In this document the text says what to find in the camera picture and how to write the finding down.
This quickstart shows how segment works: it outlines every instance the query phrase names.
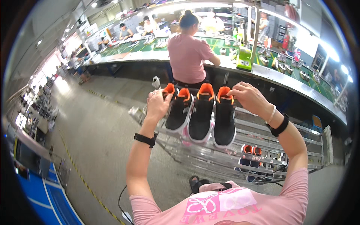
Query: conveyor belt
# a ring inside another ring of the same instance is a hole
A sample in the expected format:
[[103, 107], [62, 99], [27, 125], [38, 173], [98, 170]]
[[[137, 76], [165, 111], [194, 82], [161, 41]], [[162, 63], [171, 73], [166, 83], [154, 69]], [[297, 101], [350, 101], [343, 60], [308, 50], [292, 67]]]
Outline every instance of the conveyor belt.
[[[121, 44], [120, 46], [117, 47], [110, 47], [108, 49], [106, 49], [105, 51], [103, 51], [102, 53], [100, 53], [100, 55], [102, 57], [105, 56], [109, 56], [109, 55], [115, 55], [115, 54], [120, 54], [120, 53], [126, 53], [126, 52], [137, 52], [137, 51], [165, 51], [167, 50], [167, 47], [161, 48], [161, 49], [156, 49], [155, 46], [158, 42], [159, 39], [166, 39], [166, 38], [156, 38], [154, 40], [154, 42], [150, 45], [144, 45], [144, 40], [140, 40], [139, 44], [137, 46], [132, 46], [130, 47], [131, 43], [124, 43]], [[217, 39], [217, 38], [200, 38], [203, 40], [206, 40], [206, 42], [209, 44], [209, 46], [211, 47], [211, 49], [215, 52], [215, 54], [220, 55], [220, 49], [221, 48], [226, 48], [226, 55], [229, 55], [230, 51], [229, 49], [232, 48], [232, 46], [226, 46], [225, 42], [223, 39]], [[255, 58], [255, 63], [262, 65], [262, 63], [259, 60], [259, 55], [257, 53], [257, 51], [260, 48], [258, 47], [256, 50], [256, 58]], [[269, 64], [268, 64], [268, 68], [271, 68], [271, 64], [273, 62], [273, 59], [275, 57], [277, 57], [277, 53], [272, 52], [272, 57], [269, 58]], [[291, 64], [291, 60], [288, 58], [287, 59], [287, 63], [290, 65]], [[308, 73], [311, 77], [309, 82], [306, 82], [305, 80], [303, 80], [300, 77], [300, 71], [303, 70], [304, 72]], [[287, 71], [285, 72], [286, 75], [299, 80], [300, 82], [308, 85], [309, 87], [311, 87], [312, 89], [316, 90], [317, 92], [319, 92], [320, 94], [322, 94], [323, 96], [325, 96], [327, 99], [329, 99], [331, 102], [334, 102], [334, 100], [336, 99], [335, 96], [332, 94], [331, 92], [331, 88], [330, 85], [327, 84], [325, 81], [320, 80], [321, 84], [317, 84], [313, 78], [313, 73], [305, 66], [303, 66], [301, 69], [295, 68], [293, 73], [290, 75]]]

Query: shoe rack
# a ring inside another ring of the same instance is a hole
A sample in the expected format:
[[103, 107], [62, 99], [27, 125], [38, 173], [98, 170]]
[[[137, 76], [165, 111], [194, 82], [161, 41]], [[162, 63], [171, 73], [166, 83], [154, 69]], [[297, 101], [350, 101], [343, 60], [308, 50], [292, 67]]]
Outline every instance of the shoe rack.
[[[265, 126], [265, 122], [264, 125], [251, 122], [254, 119], [261, 120], [257, 115], [240, 107], [236, 107], [235, 113], [236, 137], [233, 144], [227, 149], [217, 148], [213, 144], [212, 137], [207, 142], [199, 144], [191, 141], [186, 135], [186, 131], [176, 134], [168, 132], [165, 128], [167, 115], [156, 127], [158, 133], [156, 142], [175, 161], [210, 173], [245, 180], [247, 175], [251, 175], [255, 177], [254, 182], [258, 184], [285, 180], [288, 158], [277, 138], [271, 134], [270, 130]], [[129, 114], [141, 125], [146, 116], [146, 108], [132, 107]], [[333, 162], [330, 127], [326, 127], [323, 133], [319, 133], [297, 124], [294, 125], [302, 134], [307, 146], [309, 173], [330, 165]], [[241, 152], [243, 144], [261, 148], [261, 157]], [[241, 158], [263, 164], [260, 164], [259, 168], [239, 165]], [[256, 173], [239, 172], [234, 169], [235, 167]]]

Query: black watch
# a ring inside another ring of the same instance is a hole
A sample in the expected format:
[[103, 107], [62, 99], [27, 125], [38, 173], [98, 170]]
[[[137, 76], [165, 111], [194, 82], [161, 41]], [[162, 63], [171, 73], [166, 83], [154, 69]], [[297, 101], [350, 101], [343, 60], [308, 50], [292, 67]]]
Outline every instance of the black watch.
[[268, 123], [265, 123], [265, 125], [270, 129], [271, 133], [275, 136], [275, 137], [278, 137], [279, 134], [281, 134], [288, 126], [289, 124], [289, 116], [286, 115], [286, 114], [283, 114], [284, 115], [284, 120], [283, 122], [281, 123], [281, 125], [274, 129], [272, 128]]
[[153, 138], [148, 138], [145, 137], [144, 135], [141, 134], [135, 134], [134, 135], [134, 140], [146, 143], [150, 146], [150, 148], [153, 148], [155, 145], [155, 140], [156, 140], [157, 134], [154, 133], [154, 137]]

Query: concrete floor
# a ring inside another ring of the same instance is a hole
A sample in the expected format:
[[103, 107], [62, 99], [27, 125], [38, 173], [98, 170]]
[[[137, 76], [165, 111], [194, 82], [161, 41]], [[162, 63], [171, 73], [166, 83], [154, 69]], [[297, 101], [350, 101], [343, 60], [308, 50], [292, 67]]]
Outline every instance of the concrete floor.
[[[105, 98], [88, 90], [100, 93]], [[82, 86], [71, 77], [55, 81], [51, 100], [53, 105], [58, 106], [59, 114], [54, 131], [47, 135], [46, 145], [52, 145], [54, 153], [68, 162], [67, 167], [71, 169], [67, 185], [68, 198], [87, 225], [119, 223], [81, 181], [68, 159], [60, 130], [79, 173], [104, 205], [122, 219], [117, 200], [126, 184], [125, 168], [133, 136], [140, 129], [138, 123], [128, 115], [128, 110], [134, 105], [141, 108], [145, 106], [148, 93], [153, 90], [151, 82], [127, 78], [93, 76]], [[155, 145], [150, 158], [148, 181], [159, 208], [166, 210], [188, 197], [191, 191], [188, 179], [195, 174], [211, 182], [228, 180], [183, 166]], [[253, 185], [234, 181], [261, 193], [277, 195], [281, 190], [275, 184]], [[132, 214], [126, 191], [121, 197], [121, 206]]]

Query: fire extinguisher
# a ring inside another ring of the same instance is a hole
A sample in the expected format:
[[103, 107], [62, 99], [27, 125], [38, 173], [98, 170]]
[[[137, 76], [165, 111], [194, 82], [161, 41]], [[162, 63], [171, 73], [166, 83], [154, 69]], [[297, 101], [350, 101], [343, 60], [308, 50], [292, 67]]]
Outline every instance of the fire extinguisher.
[[290, 40], [290, 36], [288, 34], [286, 34], [284, 36], [284, 40], [283, 40], [283, 49], [287, 49], [287, 47], [289, 45], [289, 40]]

